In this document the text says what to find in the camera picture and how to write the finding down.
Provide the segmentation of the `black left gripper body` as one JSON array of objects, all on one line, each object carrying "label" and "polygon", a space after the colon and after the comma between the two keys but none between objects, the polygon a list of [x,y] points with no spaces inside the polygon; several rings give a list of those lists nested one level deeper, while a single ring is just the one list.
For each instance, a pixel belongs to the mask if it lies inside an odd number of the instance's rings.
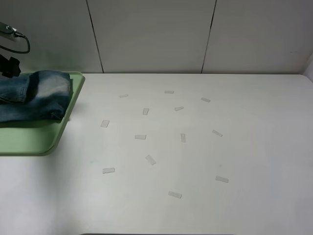
[{"label": "black left gripper body", "polygon": [[2,76],[12,78],[20,75],[20,61],[14,57],[10,59],[0,55],[0,72]]}]

